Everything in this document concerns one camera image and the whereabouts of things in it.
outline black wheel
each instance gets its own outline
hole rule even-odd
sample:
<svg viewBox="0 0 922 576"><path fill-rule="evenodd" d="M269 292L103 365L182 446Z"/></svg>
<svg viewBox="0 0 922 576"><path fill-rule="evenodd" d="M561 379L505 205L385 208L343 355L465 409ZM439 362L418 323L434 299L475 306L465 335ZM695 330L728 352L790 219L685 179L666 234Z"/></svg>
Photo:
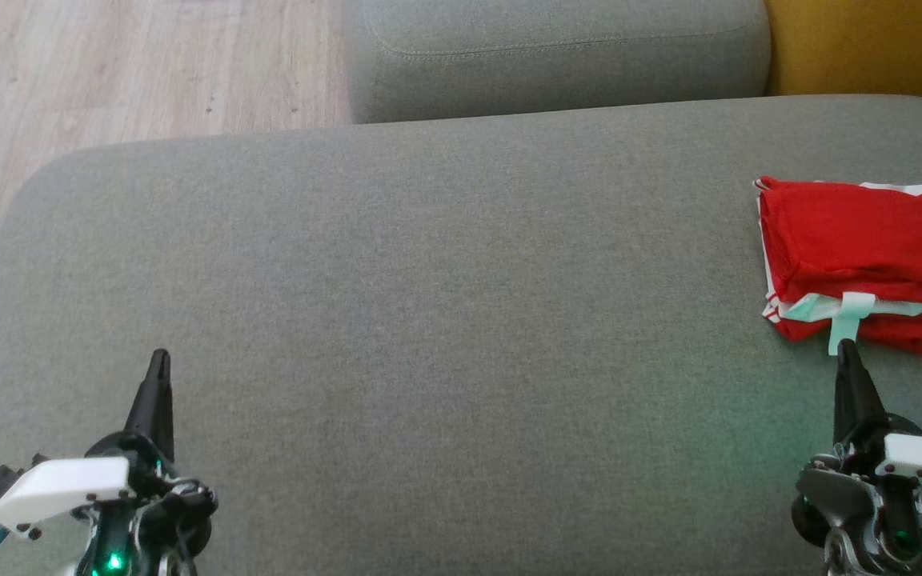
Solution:
<svg viewBox="0 0 922 576"><path fill-rule="evenodd" d="M190 556L197 557L198 554L202 553L202 550L205 550L205 546L208 546L208 540L212 537L212 520L208 518L205 520L205 524L198 526L198 528L191 531L190 536L187 537L187 551L189 551Z"/></svg>
<svg viewBox="0 0 922 576"><path fill-rule="evenodd" d="M831 531L828 521L802 495L792 501L792 524L803 540L819 548L824 547L824 540Z"/></svg>

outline gray couch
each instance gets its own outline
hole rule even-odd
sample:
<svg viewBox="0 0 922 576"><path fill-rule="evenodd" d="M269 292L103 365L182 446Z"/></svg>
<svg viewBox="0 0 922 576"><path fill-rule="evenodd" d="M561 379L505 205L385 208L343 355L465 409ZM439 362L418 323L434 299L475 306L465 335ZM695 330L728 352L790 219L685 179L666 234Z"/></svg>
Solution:
<svg viewBox="0 0 922 576"><path fill-rule="evenodd" d="M752 179L922 182L922 99L662 103L72 154L0 229L0 463L173 354L202 575L810 576L834 362L759 314ZM922 424L922 357L863 345ZM47 574L77 522L0 551Z"/></svg>
<svg viewBox="0 0 922 576"><path fill-rule="evenodd" d="M347 0L356 122L746 98L762 0Z"/></svg>

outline white tag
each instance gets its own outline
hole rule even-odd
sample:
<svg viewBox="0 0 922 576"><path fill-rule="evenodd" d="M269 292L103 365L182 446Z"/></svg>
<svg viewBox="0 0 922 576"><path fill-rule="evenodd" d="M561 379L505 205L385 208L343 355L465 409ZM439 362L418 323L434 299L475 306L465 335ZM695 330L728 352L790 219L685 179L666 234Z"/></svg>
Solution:
<svg viewBox="0 0 922 576"><path fill-rule="evenodd" d="M842 292L842 307L838 314L831 318L828 354L837 356L838 343L842 340L856 340L856 335L860 332L860 320L870 316L876 302L876 296L867 292Z"/></svg>

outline couch seam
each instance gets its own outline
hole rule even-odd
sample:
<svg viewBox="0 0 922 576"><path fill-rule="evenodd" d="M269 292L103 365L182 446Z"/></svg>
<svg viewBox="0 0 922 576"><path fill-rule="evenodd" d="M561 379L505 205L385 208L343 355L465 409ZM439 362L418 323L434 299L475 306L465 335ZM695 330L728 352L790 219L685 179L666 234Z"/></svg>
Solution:
<svg viewBox="0 0 922 576"><path fill-rule="evenodd" d="M753 11L753 18L759 15L759 10ZM745 22L740 26L733 26L733 28L725 30L706 30L706 32L699 32L694 34L673 34L673 35L664 35L664 36L636 36L636 37L599 37L599 38L579 38L574 40L560 40L556 42L532 42L527 44L510 44L510 45L500 45L500 46L483 46L480 48L465 48L460 50L405 50L402 48L394 48L389 45L387 40L383 39L382 36L376 32L375 27L372 25L372 19L370 18L369 3L362 2L362 20L365 22L365 28L369 30L369 33L372 35L376 43L379 46L399 58L412 58L412 59L449 59L457 58L473 58L473 56L481 54L519 54L519 52L542 52L553 50L563 50L563 49L575 49L575 48L592 48L599 45L619 45L619 44L630 44L633 42L658 42L663 40L678 40L678 39L698 39L698 38L709 38L713 36L721 36L724 34L731 34L739 32L739 30L750 28L750 26L756 26L756 21Z"/></svg>

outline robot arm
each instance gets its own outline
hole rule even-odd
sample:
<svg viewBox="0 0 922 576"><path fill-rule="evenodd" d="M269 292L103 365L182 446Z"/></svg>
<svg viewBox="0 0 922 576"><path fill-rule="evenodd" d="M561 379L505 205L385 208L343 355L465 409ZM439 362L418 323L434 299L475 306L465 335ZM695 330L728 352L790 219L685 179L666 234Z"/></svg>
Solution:
<svg viewBox="0 0 922 576"><path fill-rule="evenodd" d="M37 540L36 522L69 511L87 521L73 576L195 576L195 555L212 531L215 492L173 466L169 353L156 350L124 430L96 442L84 458L38 455L23 473L0 466L0 544L10 532Z"/></svg>
<svg viewBox="0 0 922 576"><path fill-rule="evenodd" d="M922 576L922 430L885 411L852 340L838 349L833 446L801 471L792 504L826 576Z"/></svg>

